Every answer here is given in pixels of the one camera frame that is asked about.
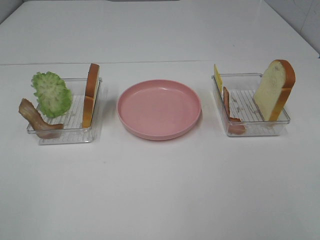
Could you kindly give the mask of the green lettuce leaf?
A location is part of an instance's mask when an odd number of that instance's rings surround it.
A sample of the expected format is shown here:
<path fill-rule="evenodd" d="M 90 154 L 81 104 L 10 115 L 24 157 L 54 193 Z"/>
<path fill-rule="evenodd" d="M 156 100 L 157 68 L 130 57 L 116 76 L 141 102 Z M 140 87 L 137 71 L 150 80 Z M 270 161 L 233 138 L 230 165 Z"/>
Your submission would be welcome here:
<path fill-rule="evenodd" d="M 31 79 L 40 111 L 48 118 L 64 115 L 73 102 L 65 81 L 53 72 L 37 72 Z"/>

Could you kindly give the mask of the right clear plastic tray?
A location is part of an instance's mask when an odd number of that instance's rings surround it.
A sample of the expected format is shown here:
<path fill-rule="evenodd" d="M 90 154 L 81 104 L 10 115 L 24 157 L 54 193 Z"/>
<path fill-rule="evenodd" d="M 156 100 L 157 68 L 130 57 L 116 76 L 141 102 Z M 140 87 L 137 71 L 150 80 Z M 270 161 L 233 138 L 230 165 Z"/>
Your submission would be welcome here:
<path fill-rule="evenodd" d="M 229 93 L 229 108 L 224 104 L 223 91 L 219 90 L 216 78 L 212 76 L 213 96 L 229 137 L 278 136 L 290 117 L 283 109 L 277 121 L 264 121 L 254 102 L 254 93 L 259 87 L 261 73 L 222 73 L 223 87 Z"/>

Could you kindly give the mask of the clear plastic tray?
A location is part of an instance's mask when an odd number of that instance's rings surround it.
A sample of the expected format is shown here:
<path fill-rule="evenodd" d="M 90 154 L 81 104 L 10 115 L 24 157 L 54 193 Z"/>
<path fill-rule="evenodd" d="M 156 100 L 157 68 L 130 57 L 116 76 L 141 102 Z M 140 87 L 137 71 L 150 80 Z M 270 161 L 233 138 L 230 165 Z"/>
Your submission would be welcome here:
<path fill-rule="evenodd" d="M 89 143 L 97 138 L 101 130 L 102 78 L 98 78 L 96 101 L 89 128 L 83 128 L 82 126 L 87 79 L 65 78 L 64 81 L 72 93 L 72 105 L 69 111 L 56 118 L 41 116 L 50 125 L 63 124 L 63 129 L 36 131 L 30 124 L 26 128 L 27 133 L 33 135 L 38 140 L 39 145 Z"/>
<path fill-rule="evenodd" d="M 283 109 L 277 121 L 264 121 L 254 102 L 254 93 L 259 87 L 261 73 L 222 73 L 223 87 L 229 93 L 229 108 L 224 104 L 223 91 L 219 90 L 216 78 L 212 76 L 213 96 L 229 137 L 278 136 L 290 117 Z"/>

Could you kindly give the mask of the bacon strip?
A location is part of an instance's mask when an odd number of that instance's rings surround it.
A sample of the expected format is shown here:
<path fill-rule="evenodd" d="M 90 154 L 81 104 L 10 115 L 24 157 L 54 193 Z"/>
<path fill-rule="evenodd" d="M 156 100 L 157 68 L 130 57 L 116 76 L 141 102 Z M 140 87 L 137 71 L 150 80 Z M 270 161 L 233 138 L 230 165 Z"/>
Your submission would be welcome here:
<path fill-rule="evenodd" d="M 56 130 L 62 130 L 64 125 L 62 123 L 48 124 L 45 122 L 34 105 L 26 98 L 22 98 L 18 112 L 29 122 L 32 128 L 37 131 L 36 135 L 39 138 L 55 139 L 60 137 L 61 133 L 56 132 Z"/>
<path fill-rule="evenodd" d="M 246 132 L 243 122 L 237 117 L 231 117 L 230 111 L 230 95 L 227 88 L 223 87 L 223 104 L 226 110 L 226 123 L 228 125 L 227 132 L 234 135 L 242 135 Z"/>

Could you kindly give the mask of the yellow cheese slice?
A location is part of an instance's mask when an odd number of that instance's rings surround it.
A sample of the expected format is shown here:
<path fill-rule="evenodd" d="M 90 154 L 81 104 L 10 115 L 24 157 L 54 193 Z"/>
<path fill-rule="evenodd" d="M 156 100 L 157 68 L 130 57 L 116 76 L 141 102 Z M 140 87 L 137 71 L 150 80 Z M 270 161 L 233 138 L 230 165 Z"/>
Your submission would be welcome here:
<path fill-rule="evenodd" d="M 214 78 L 215 78 L 218 90 L 219 90 L 220 94 L 222 95 L 223 94 L 223 80 L 220 76 L 220 73 L 218 71 L 216 64 L 213 65 L 213 70 L 214 70 Z"/>

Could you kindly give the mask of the pink round plate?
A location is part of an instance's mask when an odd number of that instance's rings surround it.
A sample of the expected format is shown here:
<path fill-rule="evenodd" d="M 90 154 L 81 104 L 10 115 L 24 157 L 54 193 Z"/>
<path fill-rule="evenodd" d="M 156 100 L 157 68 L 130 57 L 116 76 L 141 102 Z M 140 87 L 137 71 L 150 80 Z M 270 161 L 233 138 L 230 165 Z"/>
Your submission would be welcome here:
<path fill-rule="evenodd" d="M 126 130 L 152 141 L 186 134 L 195 126 L 201 112 L 201 101 L 194 90 L 165 79 L 132 85 L 117 102 L 117 114 Z"/>

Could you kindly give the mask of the left clear plastic tray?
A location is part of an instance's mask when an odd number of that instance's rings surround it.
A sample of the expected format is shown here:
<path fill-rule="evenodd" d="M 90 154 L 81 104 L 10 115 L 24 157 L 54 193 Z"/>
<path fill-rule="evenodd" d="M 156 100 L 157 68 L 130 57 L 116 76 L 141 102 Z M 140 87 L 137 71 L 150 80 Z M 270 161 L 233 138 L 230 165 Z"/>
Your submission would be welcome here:
<path fill-rule="evenodd" d="M 96 101 L 89 128 L 83 128 L 82 126 L 87 79 L 65 78 L 64 81 L 72 93 L 72 105 L 69 111 L 56 118 L 41 116 L 50 125 L 63 124 L 63 129 L 36 131 L 30 124 L 26 128 L 27 133 L 33 135 L 38 140 L 39 145 L 89 143 L 97 138 L 101 130 L 102 78 L 98 78 Z"/>

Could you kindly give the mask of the bread slice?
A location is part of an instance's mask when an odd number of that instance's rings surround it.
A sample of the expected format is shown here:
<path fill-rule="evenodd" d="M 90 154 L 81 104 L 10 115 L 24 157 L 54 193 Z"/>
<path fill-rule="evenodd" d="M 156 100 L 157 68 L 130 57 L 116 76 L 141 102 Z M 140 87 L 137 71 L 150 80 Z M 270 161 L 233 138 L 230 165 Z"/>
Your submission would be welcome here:
<path fill-rule="evenodd" d="M 82 114 L 82 128 L 89 128 L 91 126 L 94 106 L 99 84 L 100 66 L 92 63 L 87 75 L 83 114 Z"/>
<path fill-rule="evenodd" d="M 265 121 L 278 120 L 295 82 L 295 71 L 287 60 L 276 59 L 269 64 L 253 96 Z"/>

